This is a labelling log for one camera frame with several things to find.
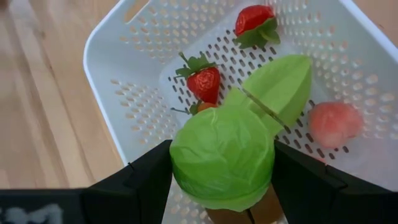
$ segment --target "white basket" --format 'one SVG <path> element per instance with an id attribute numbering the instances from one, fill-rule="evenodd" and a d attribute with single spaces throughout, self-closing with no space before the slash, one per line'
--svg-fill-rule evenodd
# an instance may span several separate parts
<path id="1" fill-rule="evenodd" d="M 259 65 L 288 54 L 313 58 L 312 97 L 296 127 L 279 139 L 381 187 L 398 190 L 398 50 L 350 0 L 153 0 L 129 22 L 135 0 L 121 0 L 87 41 L 84 68 L 125 164 L 172 139 L 189 116 L 170 111 L 196 101 L 175 70 L 177 52 L 221 64 L 220 103 Z M 240 50 L 232 42 L 239 11 L 273 6 L 282 44 Z M 307 129 L 314 103 L 344 100 L 364 113 L 360 138 L 322 149 Z M 211 223 L 173 181 L 164 223 Z"/>

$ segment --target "strawberry leaf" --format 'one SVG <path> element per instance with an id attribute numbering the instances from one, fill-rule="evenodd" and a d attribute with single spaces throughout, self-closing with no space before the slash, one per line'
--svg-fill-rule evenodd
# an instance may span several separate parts
<path id="1" fill-rule="evenodd" d="M 190 75 L 199 72 L 200 70 L 203 70 L 205 68 L 210 68 L 210 67 L 215 67 L 217 66 L 216 63 L 210 63 L 206 55 L 203 52 L 200 52 L 200 57 L 190 57 L 188 60 L 184 56 L 182 52 L 179 53 L 181 58 L 185 61 L 187 64 L 187 68 L 180 68 L 175 71 L 175 73 L 178 75 L 177 77 L 184 77 L 188 78 Z"/>
<path id="2" fill-rule="evenodd" d="M 192 115 L 197 114 L 198 113 L 198 109 L 199 109 L 199 105 L 201 105 L 201 103 L 202 103 L 202 100 L 199 100 L 198 103 L 192 104 L 192 106 L 189 108 L 189 112 Z"/>
<path id="3" fill-rule="evenodd" d="M 267 42 L 280 44 L 280 38 L 278 33 L 275 31 L 278 24 L 276 18 L 267 19 L 263 24 L 259 25 L 255 29 L 247 30 L 242 35 L 234 40 L 235 44 L 240 43 L 240 49 L 246 49 L 248 47 L 258 46 L 264 47 Z"/>
<path id="4" fill-rule="evenodd" d="M 189 77 L 192 74 L 192 70 L 189 68 L 180 68 L 175 71 L 178 77 Z"/>

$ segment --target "green plastic vegetable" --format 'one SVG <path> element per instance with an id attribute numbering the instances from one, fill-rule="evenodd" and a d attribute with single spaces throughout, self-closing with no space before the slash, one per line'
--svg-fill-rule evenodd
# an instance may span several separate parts
<path id="1" fill-rule="evenodd" d="M 170 155 L 176 181 L 194 201 L 241 212 L 266 193 L 275 152 L 273 138 L 257 115 L 226 105 L 188 120 Z"/>
<path id="2" fill-rule="evenodd" d="M 310 97 L 312 61 L 304 55 L 289 55 L 257 69 L 243 83 L 243 88 L 278 115 L 284 124 L 293 126 Z M 250 100 L 233 88 L 224 105 L 243 105 L 261 118 L 275 136 L 283 127 Z"/>

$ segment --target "red strawberry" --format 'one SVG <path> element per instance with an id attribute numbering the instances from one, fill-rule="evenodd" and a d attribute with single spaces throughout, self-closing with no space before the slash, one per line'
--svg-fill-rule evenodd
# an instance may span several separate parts
<path id="1" fill-rule="evenodd" d="M 238 38 L 234 42 L 241 43 L 241 49 L 255 45 L 263 47 L 268 41 L 279 44 L 276 28 L 277 21 L 270 6 L 249 6 L 239 13 L 235 25 L 235 34 Z"/>
<path id="2" fill-rule="evenodd" d="M 275 17 L 269 6 L 255 5 L 243 9 L 235 25 L 235 34 L 240 36 L 247 30 L 252 30 L 263 24 L 267 19 Z"/>
<path id="3" fill-rule="evenodd" d="M 205 103 L 217 104 L 218 90 L 220 88 L 220 72 L 215 67 L 216 63 L 209 63 L 205 54 L 200 58 L 185 58 L 180 52 L 181 58 L 187 63 L 187 67 L 175 71 L 178 77 L 187 79 L 188 89 Z"/>

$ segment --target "wooden floor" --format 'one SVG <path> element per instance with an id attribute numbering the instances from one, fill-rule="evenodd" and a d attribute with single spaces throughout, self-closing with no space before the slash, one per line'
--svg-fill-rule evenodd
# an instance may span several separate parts
<path id="1" fill-rule="evenodd" d="M 82 60 L 117 0 L 9 1 L 0 0 L 0 188 L 81 187 L 116 172 Z M 398 44 L 398 1 L 357 2 Z"/>

